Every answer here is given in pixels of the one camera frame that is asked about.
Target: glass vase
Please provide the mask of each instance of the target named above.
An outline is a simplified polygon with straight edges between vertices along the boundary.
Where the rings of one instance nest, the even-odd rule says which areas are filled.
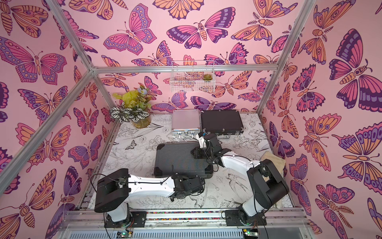
[[[144,119],[139,120],[138,122],[134,122],[131,120],[131,123],[136,128],[146,128],[151,123],[151,115],[149,115],[148,117]]]

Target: black cable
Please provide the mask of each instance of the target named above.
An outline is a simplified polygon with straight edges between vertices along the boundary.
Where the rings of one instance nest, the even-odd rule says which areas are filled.
[[[106,230],[106,234],[107,234],[107,236],[109,237],[109,239],[112,239],[112,238],[110,237],[109,233],[107,232],[107,229],[106,229],[105,213],[103,213],[103,215],[104,215],[104,228],[105,228],[105,230]]]

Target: butterfly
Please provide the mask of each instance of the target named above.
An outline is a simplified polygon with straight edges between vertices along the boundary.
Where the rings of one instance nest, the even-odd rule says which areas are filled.
[[[82,128],[82,134],[85,135],[86,132],[89,132],[89,129],[90,133],[93,133],[94,126],[97,124],[98,110],[94,111],[94,113],[92,114],[92,109],[90,109],[89,114],[87,114],[85,108],[83,109],[84,113],[82,113],[81,111],[79,111],[79,109],[74,107],[73,112],[74,115],[77,117],[78,126]]]
[[[247,88],[248,87],[247,80],[249,79],[251,74],[252,74],[252,71],[244,71],[240,75],[236,76],[236,78],[230,84],[228,84],[228,82],[230,81],[231,77],[234,76],[234,75],[232,75],[228,79],[228,82],[224,84],[224,86],[215,86],[215,91],[212,94],[212,96],[215,97],[215,98],[222,97],[224,95],[224,93],[225,93],[225,89],[227,89],[228,93],[233,95],[233,89],[232,88],[234,88],[234,89],[245,89],[245,88]],[[208,93],[211,92],[210,87],[208,87],[208,86],[207,87],[203,87],[202,86],[200,88],[200,90],[202,90],[204,92],[208,92]]]
[[[26,201],[28,200],[28,192],[34,186],[34,184],[32,184],[30,189],[27,191],[27,198],[24,203],[22,203],[18,207],[6,207],[18,209],[19,213],[11,214],[0,218],[0,232],[2,238],[14,239],[17,236],[17,233],[20,228],[21,217],[24,217],[23,221],[28,227],[34,228],[35,219],[31,209],[37,211],[44,210],[53,203],[55,197],[53,186],[54,181],[56,179],[56,174],[56,169],[53,169],[50,172],[48,172],[48,174],[43,178],[43,180],[40,182],[37,189],[33,193],[33,196],[29,201],[28,205],[26,205]]]
[[[152,4],[163,10],[169,9],[170,16],[180,20],[186,19],[189,11],[199,11],[204,5],[204,0],[154,0]]]
[[[90,180],[90,178],[93,175],[93,169],[87,169],[86,174],[87,174],[87,179]]]
[[[278,117],[283,117],[283,121],[281,121],[281,129],[285,133],[288,131],[293,137],[298,138],[298,132],[295,124],[293,123],[292,119],[289,117],[289,115],[293,116],[288,108],[289,103],[289,96],[290,96],[290,83],[288,83],[285,86],[284,93],[278,98],[278,106],[280,109],[284,110],[278,114]]]
[[[64,216],[68,211],[74,210],[76,205],[69,203],[74,200],[73,195],[78,194],[81,191],[82,178],[78,177],[77,170],[70,166],[66,172],[64,179],[64,195],[61,195],[61,201],[63,202],[61,206],[57,209],[56,213],[53,215],[52,220],[49,223],[45,239],[51,239],[60,229],[60,225],[64,220]]]
[[[201,111],[230,110],[236,107],[236,105],[232,103],[218,103],[216,101],[210,102],[209,100],[199,96],[191,96],[191,102],[195,106],[194,109],[198,109]]]
[[[104,126],[102,126],[102,136],[104,137],[104,142],[106,142],[107,137],[109,136],[110,131],[108,131]]]
[[[171,65],[178,65],[175,62],[173,62],[172,58],[170,57],[171,52],[170,49],[167,47],[166,41],[162,41],[157,49],[157,54],[156,58],[154,57],[154,54],[152,54],[152,59],[134,59],[131,62],[134,63],[135,65],[141,66],[141,67],[146,67],[146,66],[171,66]],[[155,75],[155,78],[158,79],[158,74],[160,72],[156,72],[153,74]]]
[[[221,9],[208,18],[204,26],[202,24],[204,20],[201,20],[199,23],[194,23],[197,24],[197,27],[189,25],[176,26],[169,29],[167,35],[169,38],[181,44],[188,39],[185,43],[186,49],[191,49],[192,47],[201,48],[201,38],[206,41],[207,35],[213,43],[217,43],[220,38],[226,37],[228,31],[220,28],[230,27],[234,16],[235,8],[229,7]]]
[[[71,28],[73,29],[75,35],[77,36],[82,48],[87,51],[87,52],[94,52],[94,53],[98,53],[98,51],[96,49],[94,49],[93,47],[85,44],[84,42],[86,42],[86,40],[84,38],[87,38],[87,39],[98,39],[99,36],[97,35],[94,35],[93,33],[90,33],[88,32],[87,30],[84,30],[84,29],[80,29],[79,26],[77,25],[77,23],[74,21],[74,19],[71,17],[70,13],[66,10],[62,10],[64,12],[64,15],[66,17],[66,19],[68,20]],[[61,28],[60,24],[57,22],[56,18],[53,16],[54,20],[56,21],[56,24],[58,26],[58,29],[60,30],[61,32],[61,43],[60,43],[60,50],[64,50],[68,45],[69,45],[69,48],[72,48],[72,44],[70,43],[68,37],[66,36],[64,30]],[[73,48],[73,60],[76,61],[77,60],[77,57],[78,57],[78,54],[77,52],[74,50]]]
[[[52,132],[50,139],[45,139],[45,143],[42,142],[40,146],[36,149],[36,151],[33,153],[32,157],[28,160],[31,166],[26,170],[26,172],[29,172],[33,165],[38,165],[39,163],[44,162],[44,160],[47,157],[51,161],[60,161],[60,163],[63,164],[61,157],[65,152],[64,147],[69,140],[70,131],[70,126],[67,125],[60,129],[55,134],[53,139],[50,140],[53,135]],[[29,127],[28,125],[19,123],[17,124],[16,132],[18,133],[17,138],[19,139],[19,143],[21,145],[24,145],[34,134],[35,130]]]
[[[314,117],[309,120],[306,120],[305,117],[303,119],[305,120],[305,131],[308,135],[304,137],[303,143],[299,146],[304,146],[308,153],[311,152],[319,166],[331,171],[328,155],[319,142],[321,142],[320,138],[328,138],[321,135],[331,131],[340,122],[341,116],[327,114],[318,117],[317,120]]]
[[[275,95],[279,87],[280,87],[280,84],[277,82],[277,84],[273,87],[273,90],[267,100],[267,103],[265,104],[267,106],[267,109],[269,109],[271,113],[273,113],[273,115],[275,115],[276,113],[276,107],[273,101],[276,100]]]
[[[367,207],[369,208],[369,213],[371,218],[377,227],[382,231],[382,215],[377,212],[376,205],[371,198],[367,199]]]
[[[314,234],[322,233],[321,228],[319,226],[317,226],[317,224],[315,224],[314,221],[308,220],[308,222],[309,222],[309,225],[311,226],[312,231],[313,231]]]
[[[74,162],[79,162],[82,169],[89,165],[90,159],[92,161],[98,158],[98,149],[101,146],[102,136],[97,135],[91,144],[84,146],[76,146],[69,150],[68,157],[73,158]]]
[[[260,78],[257,82],[257,88],[253,89],[253,92],[244,93],[238,96],[238,99],[249,100],[251,102],[259,102],[261,100],[261,96],[264,94],[265,88],[267,87],[268,82],[265,78]]]
[[[241,43],[237,43],[232,48],[228,56],[228,60],[227,60],[227,56],[224,58],[221,54],[220,56],[224,58],[224,60],[215,55],[205,55],[204,60],[207,62],[206,65],[214,65],[214,64],[215,65],[228,65],[228,64],[244,65],[244,64],[247,64],[247,60],[245,59],[245,57],[247,56],[247,53],[248,51],[244,49],[244,45]],[[224,73],[225,73],[224,71],[215,72],[215,75],[222,76],[224,75]]]
[[[271,58],[270,56],[267,55],[268,58],[262,55],[255,55],[253,56],[253,60],[255,61],[256,64],[276,64],[278,61],[278,56],[275,56],[274,58]]]
[[[293,64],[293,63],[289,63],[289,59],[288,59],[284,65],[283,72],[281,74],[281,76],[284,76],[284,82],[286,82],[289,79],[289,76],[297,72],[297,66],[295,65],[290,66],[290,64]]]
[[[107,49],[116,49],[118,51],[128,50],[136,55],[143,51],[143,46],[140,42],[152,43],[157,37],[149,29],[151,19],[148,16],[148,8],[143,4],[138,4],[130,13],[129,28],[126,27],[125,33],[118,33],[109,36],[104,41],[104,46]]]
[[[1,36],[0,56],[3,61],[16,66],[21,82],[36,82],[37,76],[42,74],[42,79],[47,84],[57,85],[57,73],[62,72],[66,65],[66,59],[62,55],[50,53],[41,59],[38,55],[32,57],[20,45]]]
[[[325,101],[325,97],[323,95],[316,92],[308,92],[311,90],[309,89],[309,84],[312,81],[315,70],[315,64],[310,65],[309,68],[304,68],[301,72],[301,75],[293,83],[293,91],[301,91],[297,95],[297,97],[302,96],[301,99],[297,102],[297,110],[300,112],[307,111],[308,109],[314,112],[316,108],[321,106]]]
[[[308,173],[308,158],[301,154],[301,157],[296,159],[296,164],[289,165],[289,173],[294,177],[290,181],[290,188],[292,192],[294,192],[300,204],[303,206],[305,213],[309,216],[312,215],[312,208],[309,201],[308,194],[304,188],[304,183],[307,181],[303,181]]]
[[[355,155],[344,155],[344,158],[354,161],[349,164],[346,164],[342,167],[343,175],[338,178],[349,177],[355,181],[362,181],[364,178],[364,185],[374,192],[380,193],[382,195],[382,186],[380,182],[382,181],[382,172],[379,171],[375,166],[367,161],[372,161],[371,158],[379,157],[380,154],[374,157],[368,157],[367,155],[371,154],[381,142],[382,135],[382,122],[379,124],[374,124],[367,128],[360,129],[354,135],[342,136],[332,135],[336,137],[339,141],[338,145],[345,149],[348,152],[351,152]]]
[[[110,124],[110,122],[114,122],[115,119],[110,117],[110,111],[106,109],[105,107],[101,109],[102,114],[105,116],[105,122],[107,124]]]
[[[151,95],[152,100],[156,100],[157,98],[155,96],[161,95],[162,92],[158,90],[158,85],[154,84],[150,77],[145,76],[144,77],[144,85],[146,86],[148,90],[148,94]]]
[[[363,44],[361,35],[356,29],[350,29],[338,47],[336,55],[349,63],[339,59],[333,59],[329,63],[332,70],[329,79],[342,78],[340,84],[345,85],[338,93],[337,98],[342,99],[344,106],[353,108],[357,102],[358,83],[356,77],[359,76],[359,103],[358,107],[372,112],[382,112],[382,82],[370,75],[361,75],[369,67],[366,65],[359,67],[362,61]]]
[[[155,104],[151,106],[151,109],[156,111],[167,111],[168,113],[172,113],[177,108],[184,109],[188,107],[187,103],[185,102],[186,99],[186,92],[179,91],[172,96],[171,102],[170,99],[168,99],[169,101],[167,103]]]
[[[312,34],[317,38],[310,39],[306,41],[298,51],[300,54],[303,50],[306,50],[308,55],[312,54],[312,59],[318,63],[324,65],[326,63],[326,54],[324,43],[321,38],[326,42],[327,37],[324,33],[328,33],[333,27],[329,27],[340,17],[342,17],[354,4],[356,0],[345,0],[336,3],[329,11],[329,8],[325,8],[322,12],[318,11],[318,6],[316,5],[313,12],[313,20],[316,26],[320,29],[313,30]]]
[[[5,83],[0,82],[0,109],[4,109],[8,105],[9,90]],[[0,111],[0,123],[8,119],[5,112]]]
[[[74,66],[74,81],[76,83],[79,82],[79,80],[82,78],[82,75],[81,75],[81,72],[79,72],[78,70],[78,67],[77,66]],[[96,106],[96,98],[97,98],[97,92],[98,92],[98,87],[95,83],[89,83],[82,91],[81,93],[79,94],[79,96],[75,99],[75,101],[79,100],[82,98],[82,96],[84,95],[85,93],[85,97],[89,97],[90,99],[90,102],[92,103],[92,105],[94,106],[94,108],[97,108]]]
[[[125,8],[126,10],[129,10],[126,7],[126,4],[122,0],[112,0],[114,3],[116,3],[118,6]],[[88,13],[95,13],[98,9],[97,17],[103,19],[103,20],[110,20],[113,16],[113,8],[110,4],[109,0],[103,0],[102,7],[101,6],[102,0],[95,0],[95,1],[88,1],[88,0],[70,0],[69,7],[76,11],[82,11],[82,12],[88,12]]]
[[[350,201],[355,195],[354,191],[347,187],[338,189],[331,184],[327,184],[326,189],[322,185],[317,185],[316,188],[321,193],[321,195],[319,194],[318,196],[322,200],[316,198],[317,206],[321,210],[324,210],[325,219],[334,227],[338,236],[341,239],[347,239],[348,236],[346,235],[345,228],[334,211],[338,212],[341,220],[347,227],[352,228],[341,212],[350,214],[354,214],[354,212],[346,206],[337,206],[336,203],[346,203]]]
[[[125,148],[125,150],[132,150],[132,149],[134,149],[134,146],[137,146],[137,144],[135,143],[135,140],[132,140],[131,144],[129,146],[127,146]]]
[[[277,153],[285,159],[285,157],[292,157],[296,152],[293,146],[288,143],[286,140],[282,140],[282,136],[278,135],[276,126],[272,121],[269,121],[269,133],[271,134],[270,141],[272,142],[272,146],[278,147]]]
[[[272,0],[253,0],[253,2],[255,4],[257,12],[262,18],[277,18],[284,16],[290,13],[297,6],[297,3],[294,3],[288,8],[283,8],[283,5],[279,1],[272,3]],[[269,19],[260,19],[260,17],[255,12],[253,12],[253,17],[256,20],[250,21],[248,25],[256,23],[259,24],[244,28],[233,34],[231,38],[241,41],[248,41],[252,38],[255,41],[265,39],[267,40],[267,45],[270,46],[272,44],[272,34],[267,28],[263,27],[262,25],[271,26],[273,25],[273,22]]]
[[[15,7],[9,7],[7,1],[1,2],[1,14],[3,27],[11,35],[13,28],[12,18],[10,14],[12,13],[13,18],[16,20],[17,24],[20,26],[26,34],[31,37],[37,38],[41,35],[41,30],[37,26],[41,26],[48,19],[48,12],[44,9],[36,6],[21,5]]]

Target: pink butterfly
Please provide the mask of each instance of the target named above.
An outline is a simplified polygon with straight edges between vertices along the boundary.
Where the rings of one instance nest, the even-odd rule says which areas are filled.
[[[310,65],[309,68],[304,68],[301,72],[301,76],[299,76],[293,83],[293,91],[301,91],[297,96],[302,96],[301,99],[297,102],[297,110],[300,112],[307,111],[308,109],[314,112],[315,109],[318,106],[321,106],[325,101],[325,97],[321,94],[316,92],[308,92],[311,90],[309,89],[309,86],[311,85],[310,83],[312,81],[315,70],[315,64]]]
[[[109,36],[104,41],[104,46],[107,49],[116,49],[118,51],[128,50],[136,55],[139,55],[143,46],[140,44],[141,41],[144,43],[152,43],[157,37],[148,28],[150,27],[151,19],[147,14],[148,8],[143,4],[138,4],[130,13],[129,17],[129,28],[126,27],[125,33],[118,33]]]
[[[234,64],[234,65],[244,65],[247,64],[247,60],[245,57],[247,56],[248,51],[244,49],[244,45],[241,43],[237,43],[234,45],[234,47],[231,50],[230,55],[223,59],[220,57],[217,57],[215,55],[205,55],[204,60],[207,61],[206,65],[228,65],[228,64]],[[216,76],[222,76],[224,75],[224,71],[221,72],[215,72]]]
[[[253,92],[241,94],[239,95],[238,99],[244,99],[245,101],[249,100],[251,102],[259,102],[268,84],[268,82],[265,81],[266,79],[266,77],[260,78],[257,82],[257,89],[252,88]]]
[[[221,9],[208,18],[204,26],[202,24],[204,20],[201,20],[199,23],[194,23],[197,24],[197,27],[189,25],[176,26],[168,30],[167,35],[169,38],[181,44],[188,39],[185,43],[186,49],[191,49],[192,47],[201,48],[201,38],[206,41],[207,35],[213,43],[217,43],[220,38],[226,37],[228,31],[220,28],[230,27],[234,16],[235,8],[229,7]]]
[[[94,35],[93,33],[90,33],[88,32],[87,30],[84,30],[84,29],[79,29],[79,26],[77,25],[77,23],[73,20],[73,18],[71,17],[70,13],[68,11],[65,11],[65,10],[62,10],[64,12],[64,15],[66,17],[66,19],[68,20],[70,26],[72,27],[74,33],[76,34],[80,44],[82,45],[83,49],[87,52],[94,52],[94,53],[98,53],[98,51],[96,51],[93,47],[91,46],[88,46],[86,45],[84,42],[86,42],[85,39],[83,38],[88,38],[88,39],[98,39],[99,36],[97,35]],[[56,21],[57,23],[57,26],[62,34],[61,36],[61,44],[60,44],[60,50],[64,50],[68,45],[70,48],[72,48],[72,45],[71,43],[69,42],[69,39],[68,37],[66,36],[65,32],[63,31],[63,29],[61,28],[60,24],[57,22],[56,18],[53,16],[54,20]],[[77,57],[78,57],[78,54],[76,53],[76,51],[74,50],[73,48],[73,59],[74,61],[77,60]]]
[[[74,81],[76,83],[79,82],[79,80],[82,78],[82,75],[81,75],[81,72],[79,72],[77,66],[74,66]],[[94,108],[97,108],[96,106],[96,98],[97,98],[97,92],[98,92],[98,87],[95,83],[89,83],[82,91],[81,93],[79,94],[79,96],[77,97],[77,99],[75,99],[76,101],[81,99],[82,96],[84,95],[85,93],[85,97],[89,97],[90,99],[90,102],[92,103],[92,105],[94,106]]]
[[[152,59],[134,59],[131,62],[135,65],[141,66],[141,67],[155,67],[155,66],[167,66],[167,65],[178,65],[173,62],[172,58],[170,57],[171,52],[170,49],[167,47],[166,41],[162,41],[157,49],[156,58],[154,57],[154,54],[152,54]],[[155,75],[155,78],[158,79],[159,72],[153,72]]]
[[[36,82],[37,76],[42,74],[46,83],[57,85],[57,73],[63,71],[65,57],[55,53],[46,54],[41,59],[38,55],[32,57],[23,47],[1,36],[0,46],[1,59],[16,66],[21,82]]]
[[[90,133],[93,133],[94,126],[97,124],[98,110],[94,111],[94,113],[92,114],[92,109],[90,109],[89,114],[87,114],[85,108],[83,109],[84,113],[82,113],[75,107],[73,108],[73,112],[74,115],[77,117],[78,126],[82,128],[82,133],[85,135],[86,132],[89,132],[89,130]]]
[[[146,88],[149,89],[148,94],[151,95],[151,99],[153,101],[157,99],[155,96],[162,94],[162,92],[160,90],[158,90],[158,85],[154,84],[150,77],[148,77],[148,76],[144,77],[144,84],[145,84]]]
[[[151,109],[155,111],[167,111],[168,113],[172,113],[177,108],[184,109],[188,107],[185,102],[186,99],[186,92],[179,91],[172,96],[171,101],[168,99],[169,101],[167,103],[155,104],[151,106]]]

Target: butterfly wallpaper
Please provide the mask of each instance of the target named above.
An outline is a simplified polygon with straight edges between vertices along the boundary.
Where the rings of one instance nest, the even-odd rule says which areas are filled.
[[[382,31],[365,28],[382,21],[380,2],[316,4],[272,85],[264,127],[316,238],[381,238]]]

